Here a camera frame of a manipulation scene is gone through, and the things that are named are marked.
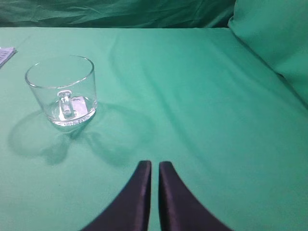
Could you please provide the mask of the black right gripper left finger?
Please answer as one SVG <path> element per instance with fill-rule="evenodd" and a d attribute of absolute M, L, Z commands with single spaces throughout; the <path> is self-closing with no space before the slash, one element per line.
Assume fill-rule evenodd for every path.
<path fill-rule="evenodd" d="M 140 161 L 112 203 L 84 231 L 146 231 L 151 208 L 152 164 Z"/>

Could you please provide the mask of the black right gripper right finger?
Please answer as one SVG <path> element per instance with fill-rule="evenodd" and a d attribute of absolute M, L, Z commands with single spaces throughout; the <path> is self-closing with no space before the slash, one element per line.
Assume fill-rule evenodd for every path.
<path fill-rule="evenodd" d="M 191 193 L 172 163 L 159 163 L 158 207 L 163 231 L 229 231 Z"/>

